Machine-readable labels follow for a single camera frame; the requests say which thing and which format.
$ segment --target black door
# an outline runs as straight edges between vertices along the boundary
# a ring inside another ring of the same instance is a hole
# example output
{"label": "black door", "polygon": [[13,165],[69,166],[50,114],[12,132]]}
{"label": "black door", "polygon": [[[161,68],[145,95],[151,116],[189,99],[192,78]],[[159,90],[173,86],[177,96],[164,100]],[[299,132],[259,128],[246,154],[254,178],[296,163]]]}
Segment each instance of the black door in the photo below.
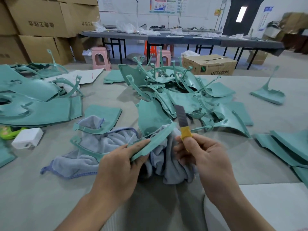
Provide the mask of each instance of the black door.
{"label": "black door", "polygon": [[231,0],[223,35],[248,35],[261,3],[264,0]]}

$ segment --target orange plastic stool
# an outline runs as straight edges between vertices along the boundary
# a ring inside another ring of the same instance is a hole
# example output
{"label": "orange plastic stool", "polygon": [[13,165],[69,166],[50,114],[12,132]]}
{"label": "orange plastic stool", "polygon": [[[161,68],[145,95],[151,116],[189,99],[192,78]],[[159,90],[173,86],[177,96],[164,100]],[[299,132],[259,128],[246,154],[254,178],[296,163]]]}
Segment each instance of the orange plastic stool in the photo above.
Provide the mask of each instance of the orange plastic stool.
{"label": "orange plastic stool", "polygon": [[[111,63],[109,61],[109,57],[107,54],[107,50],[104,47],[93,47],[92,51],[92,61],[93,61],[93,69],[105,69],[111,70]],[[102,55],[104,58],[103,62],[100,62],[98,59],[98,55]]]}
{"label": "orange plastic stool", "polygon": [[[151,46],[151,48],[150,48],[150,55],[151,54],[155,54],[155,56],[157,57],[156,46]],[[144,44],[144,55],[147,56],[147,41]]]}
{"label": "orange plastic stool", "polygon": [[[169,45],[170,44],[164,44],[164,50],[167,50]],[[171,52],[171,57],[174,57],[174,44],[170,45],[170,52]]]}
{"label": "orange plastic stool", "polygon": [[[164,66],[171,66],[171,52],[169,50],[162,50],[161,51],[162,57],[166,58],[166,65]],[[155,67],[160,67],[160,50],[157,51],[157,57],[156,57],[156,63],[155,63]]]}

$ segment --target hand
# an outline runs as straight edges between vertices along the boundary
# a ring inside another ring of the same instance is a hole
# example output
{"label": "hand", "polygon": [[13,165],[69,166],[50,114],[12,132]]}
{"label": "hand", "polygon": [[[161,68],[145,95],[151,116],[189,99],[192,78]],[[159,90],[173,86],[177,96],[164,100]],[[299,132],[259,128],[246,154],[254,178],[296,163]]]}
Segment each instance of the hand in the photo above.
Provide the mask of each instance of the hand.
{"label": "hand", "polygon": [[149,155],[141,156],[130,162],[130,158],[150,142],[142,140],[132,146],[123,145],[105,155],[99,163],[92,194],[96,198],[104,197],[118,207],[131,197],[137,184],[140,168]]}
{"label": "hand", "polygon": [[176,158],[182,165],[197,165],[202,186],[212,203],[224,198],[225,193],[240,189],[224,146],[208,137],[193,134],[184,141],[177,136],[174,147]]}

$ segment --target white charger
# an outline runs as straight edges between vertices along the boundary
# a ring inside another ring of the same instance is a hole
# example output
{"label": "white charger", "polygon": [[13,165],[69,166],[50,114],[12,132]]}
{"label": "white charger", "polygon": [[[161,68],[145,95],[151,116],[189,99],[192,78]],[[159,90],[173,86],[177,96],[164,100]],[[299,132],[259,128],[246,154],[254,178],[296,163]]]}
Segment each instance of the white charger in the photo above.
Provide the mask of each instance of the white charger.
{"label": "white charger", "polygon": [[36,147],[42,138],[44,132],[41,128],[32,128],[22,130],[12,142],[12,146],[16,149]]}

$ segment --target wall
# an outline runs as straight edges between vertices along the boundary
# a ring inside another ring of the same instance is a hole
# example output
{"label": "wall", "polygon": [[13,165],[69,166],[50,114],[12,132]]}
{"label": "wall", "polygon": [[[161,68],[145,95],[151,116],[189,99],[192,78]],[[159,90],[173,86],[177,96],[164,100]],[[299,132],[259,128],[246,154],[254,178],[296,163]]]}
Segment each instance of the wall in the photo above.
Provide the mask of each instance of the wall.
{"label": "wall", "polygon": [[[148,26],[166,27],[177,26],[178,15],[163,15],[149,13],[149,0],[138,0],[139,25],[147,23]],[[204,27],[205,29],[214,29],[217,21],[217,16],[214,16],[215,9],[219,9],[222,0],[188,0],[186,11],[181,15],[180,26],[187,27]],[[231,5],[231,0],[227,0],[225,6],[225,14],[223,15],[221,25],[224,26],[228,11]],[[252,24],[253,36],[262,37],[263,31],[258,31],[260,20],[266,6],[273,6],[272,12],[268,15],[268,22],[280,20],[285,12],[307,12],[308,0],[264,0],[256,15],[255,21]],[[116,20],[126,23],[136,23],[136,0],[115,0],[114,8],[117,13],[100,12],[101,21],[103,24],[115,25]]]}

